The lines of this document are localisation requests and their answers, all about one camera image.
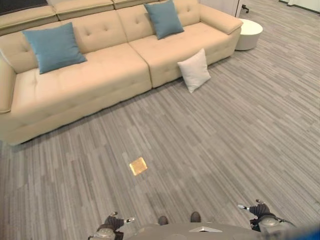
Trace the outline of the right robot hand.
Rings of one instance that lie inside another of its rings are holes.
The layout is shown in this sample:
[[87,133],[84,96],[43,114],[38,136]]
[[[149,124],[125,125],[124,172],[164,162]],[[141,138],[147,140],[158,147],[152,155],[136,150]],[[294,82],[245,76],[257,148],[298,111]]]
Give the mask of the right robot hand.
[[266,203],[260,199],[256,199],[255,202],[257,203],[256,205],[253,206],[245,206],[243,204],[238,204],[237,207],[239,209],[245,210],[254,216],[260,218],[265,215],[270,215],[271,211],[269,207],[266,205]]

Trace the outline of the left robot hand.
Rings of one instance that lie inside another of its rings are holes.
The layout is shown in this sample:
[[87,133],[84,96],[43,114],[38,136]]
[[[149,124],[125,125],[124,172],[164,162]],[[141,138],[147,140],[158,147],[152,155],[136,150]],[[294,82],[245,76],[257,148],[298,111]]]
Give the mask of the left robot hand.
[[112,212],[104,221],[106,228],[113,230],[114,232],[123,227],[126,224],[133,223],[136,218],[134,216],[127,218],[118,218],[118,212]]

